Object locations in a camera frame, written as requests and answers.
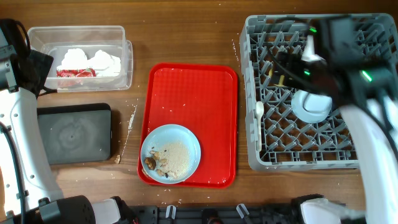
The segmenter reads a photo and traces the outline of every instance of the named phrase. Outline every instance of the red tray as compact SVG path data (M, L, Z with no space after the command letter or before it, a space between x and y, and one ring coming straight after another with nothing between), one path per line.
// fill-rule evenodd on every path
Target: red tray
M201 160L186 181L175 186L225 188L236 176L238 77L226 66L160 63L149 74L141 146L150 131L179 124L198 138ZM138 175L152 185L138 158Z

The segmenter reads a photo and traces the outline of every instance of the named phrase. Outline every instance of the green led indicator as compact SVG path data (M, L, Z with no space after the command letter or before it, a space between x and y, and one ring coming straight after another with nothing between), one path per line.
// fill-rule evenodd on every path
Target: green led indicator
M363 75L369 82L371 82L371 81L373 80L372 77L371 77L367 72L365 72L364 70L362 70L361 72L362 72L362 75Z

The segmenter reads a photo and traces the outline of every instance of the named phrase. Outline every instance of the wooden table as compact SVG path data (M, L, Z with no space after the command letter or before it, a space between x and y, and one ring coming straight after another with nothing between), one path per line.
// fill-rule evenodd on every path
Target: wooden table
M162 202L178 204L182 199L180 206L187 207L288 202L293 197L319 193L346 203L350 208L365 208L358 170L275 173L251 170L244 124L243 77L233 43L238 45L238 34L245 18L250 15L387 12L397 18L394 12L397 3L359 0L146 0L113 3L92 0L77 3L79 0L55 0L60 4L32 4L37 1L18 0L18 4L11 4L15 1L1 3L0 15L20 20L27 29L33 26L121 25L126 30L127 39L133 43L134 79L129 90L59 93L39 98L40 107L105 102L112 108L113 119L121 122L114 122L112 126L113 135L118 138L112 142L115 150L110 160L52 167L65 197L86 195L95 202L118 195L129 205L157 206L164 206ZM238 72L238 173L233 185L227 189L154 187L138 178L136 167L147 77L149 70L159 62L227 65ZM121 163L115 164L115 157L124 147L132 115L132 106L128 106L126 100L129 104L137 104L137 111ZM0 203L4 203L3 190L0 190ZM3 219L4 213L0 212L0 220Z

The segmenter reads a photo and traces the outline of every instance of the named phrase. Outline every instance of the dish rack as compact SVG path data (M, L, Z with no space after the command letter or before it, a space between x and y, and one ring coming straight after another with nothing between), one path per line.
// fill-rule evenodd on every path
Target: dish rack
M273 68L271 52L301 54L305 46L305 24L284 21L269 30L275 20L297 17L310 22L336 14L249 16L239 38L241 71L246 91L246 137L249 165L254 170L309 170L358 168L358 160L349 131L336 108L326 120L308 124L292 112L291 100L296 89L270 85ZM397 29L388 14L351 14L358 50L366 58L383 58L398 62ZM261 150L258 142L256 102L264 104L261 118Z

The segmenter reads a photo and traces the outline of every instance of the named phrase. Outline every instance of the light blue bowl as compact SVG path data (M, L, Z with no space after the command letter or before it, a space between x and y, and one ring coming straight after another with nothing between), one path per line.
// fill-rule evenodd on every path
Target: light blue bowl
M182 141L189 153L189 168L187 173L178 180L170 180L156 174L155 170L149 170L144 163L146 157L152 156L151 150L160 149L164 144ZM188 179L198 168L200 162L200 145L196 136L187 128L177 124L166 124L153 130L145 138L141 147L141 163L148 175L162 184L176 184Z

